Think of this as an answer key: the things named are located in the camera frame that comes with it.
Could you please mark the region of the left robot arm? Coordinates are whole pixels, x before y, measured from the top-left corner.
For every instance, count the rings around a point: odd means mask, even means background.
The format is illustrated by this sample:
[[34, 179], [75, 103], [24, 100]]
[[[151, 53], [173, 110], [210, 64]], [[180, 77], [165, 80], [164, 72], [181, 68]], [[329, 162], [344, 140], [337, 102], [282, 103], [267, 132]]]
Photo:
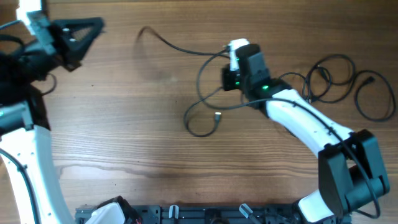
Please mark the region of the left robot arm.
[[44, 93], [33, 83], [57, 67], [80, 66], [100, 35], [100, 17], [49, 21], [33, 12], [35, 40], [3, 34], [18, 48], [1, 54], [1, 157], [9, 173], [22, 223], [73, 223], [52, 159], [52, 137]]

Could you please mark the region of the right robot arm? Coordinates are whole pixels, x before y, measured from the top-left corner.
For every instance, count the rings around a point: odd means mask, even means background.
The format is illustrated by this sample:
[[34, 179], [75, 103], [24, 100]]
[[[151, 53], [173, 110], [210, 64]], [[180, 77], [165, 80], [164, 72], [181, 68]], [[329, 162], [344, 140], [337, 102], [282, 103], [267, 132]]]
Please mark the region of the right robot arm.
[[232, 40], [227, 51], [230, 63], [222, 73], [224, 90], [241, 90], [248, 105], [287, 128], [317, 158], [318, 189], [297, 203], [303, 221], [343, 218], [389, 193], [386, 168], [372, 133], [334, 122], [288, 83], [271, 78], [257, 44]]

